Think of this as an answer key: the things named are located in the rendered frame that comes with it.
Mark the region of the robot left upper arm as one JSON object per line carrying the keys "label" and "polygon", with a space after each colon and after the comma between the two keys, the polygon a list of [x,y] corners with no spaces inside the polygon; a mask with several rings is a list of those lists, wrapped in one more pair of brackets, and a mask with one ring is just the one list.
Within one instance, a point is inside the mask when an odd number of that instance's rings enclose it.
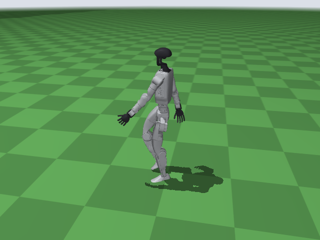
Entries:
{"label": "robot left upper arm", "polygon": [[164,79],[165,79],[165,77],[161,74],[155,75],[153,77],[151,84],[147,90],[147,93],[142,94],[142,96],[147,96],[147,98],[148,98],[147,102],[150,101],[150,99],[152,98],[152,96],[154,95],[154,93],[156,92],[158,87],[160,87],[162,85],[162,83],[164,82]]}

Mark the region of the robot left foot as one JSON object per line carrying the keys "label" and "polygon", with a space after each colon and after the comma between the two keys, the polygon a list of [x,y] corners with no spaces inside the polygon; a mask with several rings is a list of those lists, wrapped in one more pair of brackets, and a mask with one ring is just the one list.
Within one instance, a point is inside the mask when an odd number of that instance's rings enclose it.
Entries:
{"label": "robot left foot", "polygon": [[[164,176],[164,175],[162,175]],[[161,182],[161,181],[164,181],[164,180],[168,180],[170,179],[170,175],[168,173],[166,173],[166,177],[162,177],[161,175],[157,176],[156,178],[153,178],[151,180],[152,183],[157,183],[157,182]]]}

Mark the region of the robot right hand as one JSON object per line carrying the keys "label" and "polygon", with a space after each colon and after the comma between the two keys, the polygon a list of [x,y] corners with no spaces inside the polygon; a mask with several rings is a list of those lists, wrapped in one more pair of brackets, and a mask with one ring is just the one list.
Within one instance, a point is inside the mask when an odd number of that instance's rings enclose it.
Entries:
{"label": "robot right hand", "polygon": [[[174,115],[174,119],[176,118],[177,116],[177,123],[179,121],[179,123],[183,122],[183,120],[185,121],[185,116],[184,116],[184,113],[183,111],[181,110],[182,109],[182,106],[180,104],[180,108],[176,108],[176,105],[175,105],[175,115]],[[181,117],[180,117],[181,116]],[[183,116],[183,117],[182,117]]]}

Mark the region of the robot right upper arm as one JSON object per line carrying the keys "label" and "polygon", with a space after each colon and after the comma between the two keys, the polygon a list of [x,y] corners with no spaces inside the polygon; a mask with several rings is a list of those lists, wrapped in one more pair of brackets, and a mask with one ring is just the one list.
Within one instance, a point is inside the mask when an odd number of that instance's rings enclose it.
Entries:
{"label": "robot right upper arm", "polygon": [[[173,68],[170,67],[170,69],[172,69],[173,74],[174,74]],[[176,90],[177,90],[177,88],[176,88],[176,82],[175,82],[175,78],[174,78],[174,76],[173,76],[172,94],[173,94],[174,92],[176,92]]]}

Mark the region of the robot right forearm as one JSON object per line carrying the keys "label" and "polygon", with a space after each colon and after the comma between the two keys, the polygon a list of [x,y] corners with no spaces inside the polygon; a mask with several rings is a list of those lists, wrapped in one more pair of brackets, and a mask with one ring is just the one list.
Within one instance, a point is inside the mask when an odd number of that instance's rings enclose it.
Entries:
{"label": "robot right forearm", "polygon": [[179,92],[177,89],[176,89],[176,92],[172,93],[172,98],[174,100],[176,109],[180,109],[181,107],[180,107]]}

